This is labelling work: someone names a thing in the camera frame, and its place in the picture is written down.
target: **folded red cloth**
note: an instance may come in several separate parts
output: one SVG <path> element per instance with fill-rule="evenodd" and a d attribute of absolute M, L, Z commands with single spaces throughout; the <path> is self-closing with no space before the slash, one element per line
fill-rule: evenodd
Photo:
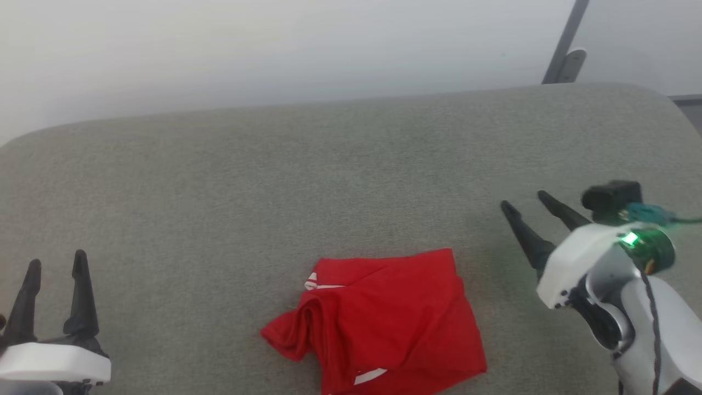
<path fill-rule="evenodd" d="M 450 249 L 322 259 L 295 311 L 261 335 L 285 357 L 314 351 L 322 395 L 424 395 L 487 370 Z"/>

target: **gray cushion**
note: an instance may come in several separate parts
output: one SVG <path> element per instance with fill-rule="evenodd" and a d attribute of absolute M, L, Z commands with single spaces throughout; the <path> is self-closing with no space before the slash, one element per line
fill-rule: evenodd
<path fill-rule="evenodd" d="M 453 249 L 488 373 L 447 394 L 614 394 L 607 352 L 550 311 L 498 204 L 567 234 L 536 199 L 636 179 L 702 212 L 702 139 L 664 96 L 564 84 L 83 122 L 0 148 L 0 311 L 44 264 L 37 334 L 60 335 L 86 250 L 112 382 L 96 394 L 316 394 L 310 356 L 258 331 L 293 308 L 320 257 Z M 663 276 L 702 313 L 697 228 Z"/>

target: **white plastic housing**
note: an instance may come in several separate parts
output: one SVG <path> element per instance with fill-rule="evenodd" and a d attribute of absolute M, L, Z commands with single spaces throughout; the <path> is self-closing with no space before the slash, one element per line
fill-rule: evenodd
<path fill-rule="evenodd" d="M 567 295 L 578 285 L 580 279 L 592 269 L 602 257 L 632 229 L 651 228 L 651 224 L 632 222 L 622 226 L 589 224 L 573 231 L 556 247 L 546 261 L 543 275 L 536 286 L 541 301 L 554 309 L 563 306 Z"/>
<path fill-rule="evenodd" d="M 0 357 L 0 379 L 109 382 L 112 363 L 78 346 L 24 343 L 10 346 Z"/>

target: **green led light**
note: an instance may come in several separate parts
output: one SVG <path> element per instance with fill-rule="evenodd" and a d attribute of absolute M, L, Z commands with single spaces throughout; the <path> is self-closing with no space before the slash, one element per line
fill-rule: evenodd
<path fill-rule="evenodd" d="M 634 243 L 636 243 L 636 240 L 639 240 L 639 236 L 633 232 L 621 238 L 621 241 L 625 242 L 626 244 L 629 244 L 632 247 L 634 246 Z"/>

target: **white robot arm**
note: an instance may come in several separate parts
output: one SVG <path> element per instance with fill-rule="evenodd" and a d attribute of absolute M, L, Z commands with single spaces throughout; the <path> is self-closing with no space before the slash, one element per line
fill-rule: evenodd
<path fill-rule="evenodd" d="M 539 200 L 572 231 L 559 246 L 540 238 L 507 201 L 502 210 L 531 266 L 536 291 L 550 309 L 573 308 L 610 350 L 627 395 L 702 395 L 702 321 L 655 273 L 675 250 L 661 224 L 675 221 L 645 207 L 640 185 L 612 181 L 588 190 L 591 223 L 545 191 Z M 628 215 L 626 208 L 636 209 Z M 631 221 L 647 219 L 648 221 Z"/>
<path fill-rule="evenodd" d="M 109 382 L 112 363 L 95 338 L 100 329 L 88 259 L 82 250 L 76 251 L 72 275 L 71 315 L 63 325 L 66 336 L 38 342 L 34 300 L 41 284 L 41 262 L 35 259 L 29 264 L 0 336 L 0 395 L 85 395 L 92 386 Z"/>

